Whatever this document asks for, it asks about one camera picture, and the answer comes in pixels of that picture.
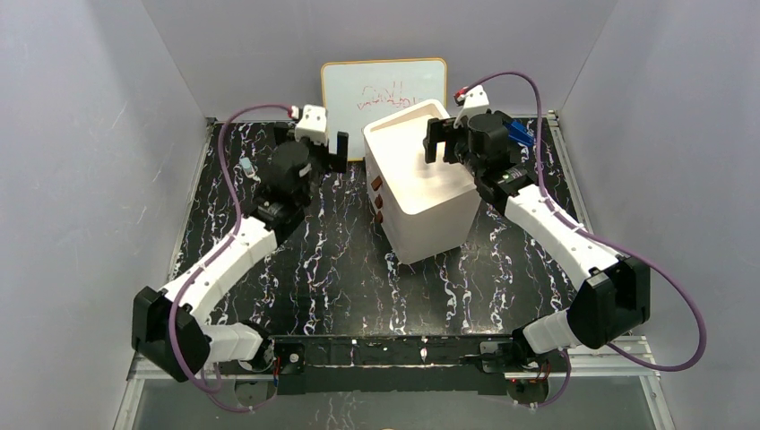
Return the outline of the blue plastic clamp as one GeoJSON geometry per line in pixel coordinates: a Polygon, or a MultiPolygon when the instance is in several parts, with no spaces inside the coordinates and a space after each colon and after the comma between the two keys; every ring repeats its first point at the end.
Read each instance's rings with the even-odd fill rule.
{"type": "Polygon", "coordinates": [[[509,136],[512,140],[516,141],[524,147],[533,147],[535,144],[535,137],[531,131],[516,119],[513,119],[510,123],[505,125],[505,128],[509,132],[509,136]]]}

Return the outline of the brown leather drawer pull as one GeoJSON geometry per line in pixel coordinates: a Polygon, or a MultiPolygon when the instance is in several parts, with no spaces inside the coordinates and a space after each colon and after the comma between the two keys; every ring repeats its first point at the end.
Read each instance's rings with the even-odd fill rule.
{"type": "Polygon", "coordinates": [[[381,188],[382,185],[383,185],[383,179],[380,176],[377,176],[370,183],[370,186],[373,192],[377,192],[381,188]]]}

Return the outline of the small light blue eraser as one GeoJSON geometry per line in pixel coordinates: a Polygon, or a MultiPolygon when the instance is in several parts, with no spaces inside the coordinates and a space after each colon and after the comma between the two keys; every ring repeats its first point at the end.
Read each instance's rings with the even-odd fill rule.
{"type": "Polygon", "coordinates": [[[238,162],[243,174],[251,179],[256,177],[255,166],[253,161],[247,157],[241,158],[238,162]]]}

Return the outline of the white drawer organizer box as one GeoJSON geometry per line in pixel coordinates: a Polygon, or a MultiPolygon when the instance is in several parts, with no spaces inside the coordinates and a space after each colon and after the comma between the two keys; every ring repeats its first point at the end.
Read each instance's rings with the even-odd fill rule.
{"type": "Polygon", "coordinates": [[[423,139],[431,118],[447,118],[443,104],[427,99],[378,119],[363,129],[367,194],[379,224],[402,264],[413,264],[465,243],[481,199],[470,173],[459,164],[424,161],[423,139]],[[373,192],[377,176],[383,185],[373,192]],[[381,195],[382,209],[375,198],[381,195]]]}

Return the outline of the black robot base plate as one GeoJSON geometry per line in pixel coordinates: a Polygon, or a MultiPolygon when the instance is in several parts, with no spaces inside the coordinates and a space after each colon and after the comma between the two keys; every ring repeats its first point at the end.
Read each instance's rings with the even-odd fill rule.
{"type": "Polygon", "coordinates": [[[283,396],[327,392],[465,391],[548,400],[567,376],[568,358],[535,356],[508,335],[276,336],[268,365],[221,365],[241,381],[269,380],[283,396]]]}

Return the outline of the aluminium rail frame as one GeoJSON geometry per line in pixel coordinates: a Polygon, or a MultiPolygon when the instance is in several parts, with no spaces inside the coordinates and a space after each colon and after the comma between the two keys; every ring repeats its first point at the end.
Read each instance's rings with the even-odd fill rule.
{"type": "Polygon", "coordinates": [[[643,337],[527,365],[504,335],[286,336],[263,370],[227,363],[209,399],[143,357],[117,429],[671,429],[643,337]]]}

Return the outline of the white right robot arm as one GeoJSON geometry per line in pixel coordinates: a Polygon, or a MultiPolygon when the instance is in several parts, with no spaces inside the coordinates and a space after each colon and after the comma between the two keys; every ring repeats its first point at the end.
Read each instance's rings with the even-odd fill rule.
{"type": "Polygon", "coordinates": [[[423,140],[428,164],[460,164],[473,176],[483,201],[525,230],[558,263],[576,294],[569,307],[513,330],[504,352],[523,363],[560,348],[598,349],[650,318],[651,270],[640,259],[583,236],[583,226],[548,196],[522,161],[507,114],[490,110],[467,117],[431,119],[423,140]]]}

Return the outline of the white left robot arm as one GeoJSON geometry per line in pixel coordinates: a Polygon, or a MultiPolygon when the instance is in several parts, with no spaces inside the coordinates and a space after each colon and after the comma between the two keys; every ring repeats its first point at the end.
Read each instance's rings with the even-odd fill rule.
{"type": "Polygon", "coordinates": [[[135,296],[133,349],[180,383],[206,366],[232,361],[268,370],[274,353],[266,329],[254,322],[210,325],[206,320],[241,278],[300,227],[324,176],[346,172],[349,138],[339,132],[337,151],[330,152],[277,127],[271,160],[259,170],[253,209],[185,273],[135,296]]]}

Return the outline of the yellow framed whiteboard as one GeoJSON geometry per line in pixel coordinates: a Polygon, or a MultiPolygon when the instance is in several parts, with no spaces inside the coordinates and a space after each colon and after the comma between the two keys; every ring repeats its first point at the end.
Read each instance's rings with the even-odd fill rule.
{"type": "Polygon", "coordinates": [[[427,99],[445,101],[447,64],[442,58],[331,62],[321,69],[331,134],[349,135],[348,160],[365,156],[363,128],[427,99]]]}

